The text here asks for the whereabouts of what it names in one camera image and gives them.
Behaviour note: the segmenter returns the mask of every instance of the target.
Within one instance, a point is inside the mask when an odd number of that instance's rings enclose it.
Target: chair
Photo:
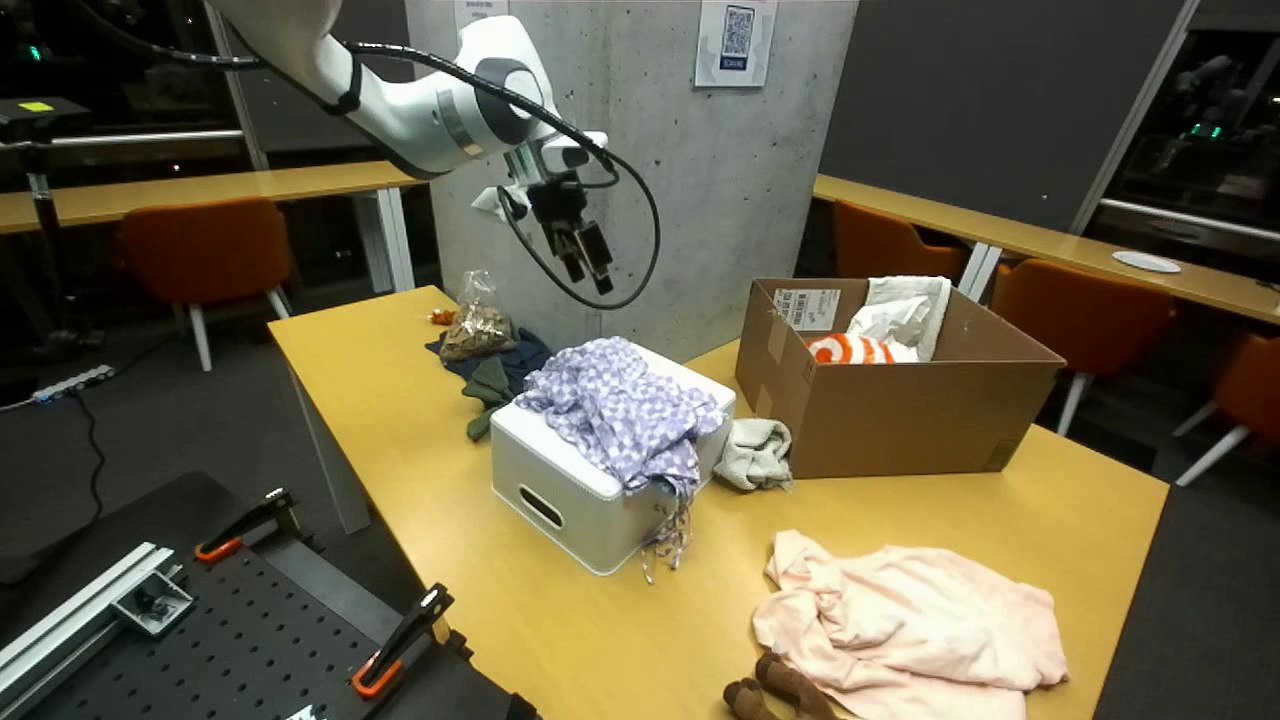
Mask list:
[[[1178,300],[1055,261],[1020,261],[1000,262],[991,312],[1069,359],[1074,384],[1055,420],[1055,433],[1069,437],[1090,384],[1138,363],[1174,323]]]
[[[289,314],[294,252],[271,200],[136,208],[115,225],[115,242],[152,294],[187,312],[205,373],[213,373],[205,308],[267,294],[278,314]]]
[[[1225,373],[1213,384],[1213,398],[1192,410],[1174,437],[1190,437],[1209,415],[1225,410],[1229,427],[1184,477],[1178,489],[1195,484],[1218,459],[1225,459],[1250,437],[1280,444],[1280,336],[1244,336]]]
[[[924,242],[906,221],[852,205],[831,205],[831,242],[842,274],[952,274],[962,278],[970,252]]]

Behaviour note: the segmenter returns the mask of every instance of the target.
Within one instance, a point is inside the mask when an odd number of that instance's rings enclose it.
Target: pink cloth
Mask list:
[[[837,561],[781,532],[768,576],[755,638],[863,720],[1020,720],[1069,677],[1054,596],[949,549]]]

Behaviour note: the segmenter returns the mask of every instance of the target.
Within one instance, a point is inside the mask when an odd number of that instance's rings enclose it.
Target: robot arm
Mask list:
[[[584,221],[588,200],[578,178],[578,166],[602,154],[602,133],[588,133],[595,143],[588,152],[540,115],[448,72],[380,79],[332,34],[339,0],[213,0],[213,7],[265,64],[373,136],[407,177],[431,178],[506,146],[513,177],[481,190],[476,208],[508,225],[532,212],[573,278],[591,274],[602,293],[612,287],[612,254],[602,226]],[[516,14],[467,25],[458,64],[555,115],[554,79]]]

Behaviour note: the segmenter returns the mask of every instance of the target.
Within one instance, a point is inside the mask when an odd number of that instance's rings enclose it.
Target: table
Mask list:
[[[1093,714],[1165,508],[1153,477],[1031,427],[985,477],[801,478],[765,495],[709,484],[679,570],[649,583],[634,561],[588,576],[493,492],[488,446],[465,439],[476,398],[426,351],[445,304],[422,287],[278,320],[271,336],[422,581],[458,590],[448,620],[476,667],[543,714],[724,714],[722,686],[755,661],[749,615],[773,590],[781,529],[842,556],[942,542],[1055,590],[1074,683],[1030,706]],[[735,342],[694,368],[728,381],[734,359]]]
[[[1018,252],[1018,254],[1049,254],[1049,261],[1064,261],[1064,262],[1093,266],[1103,274],[1157,284],[1169,294],[1181,294],[1190,304],[1221,308],[1221,312],[1280,327],[1280,287],[1258,284],[1250,274],[1231,274],[1231,273],[1218,273],[1218,266],[1184,262],[1184,261],[1181,261],[1184,273],[1157,274],[1157,273],[1142,273],[1142,266],[1122,262],[1111,254],[1122,242],[1103,242],[1103,240],[1090,240],[1090,235],[1074,235],[1074,232],[1055,232],[1055,226],[1038,226],[1038,225],[924,200],[924,197],[906,197],[906,190],[856,184],[845,177],[818,177],[812,197],[818,200],[848,200],[868,212],[899,217],[910,225],[973,240],[976,247],[973,247],[973,261],[962,274],[962,293],[973,300],[980,300],[988,274],[1000,262],[1000,252]]]
[[[265,197],[278,205],[317,200],[317,197],[356,197],[370,274],[378,293],[415,287],[400,187],[422,184],[385,161],[370,162],[317,162],[317,166],[278,166],[278,173],[224,173],[224,177],[173,177],[173,178],[134,178],[134,184],[86,184],[53,187],[56,217],[63,226],[115,225],[134,208],[166,205],[215,205],[235,197]],[[0,197],[0,235],[36,232],[36,208],[29,190]]]

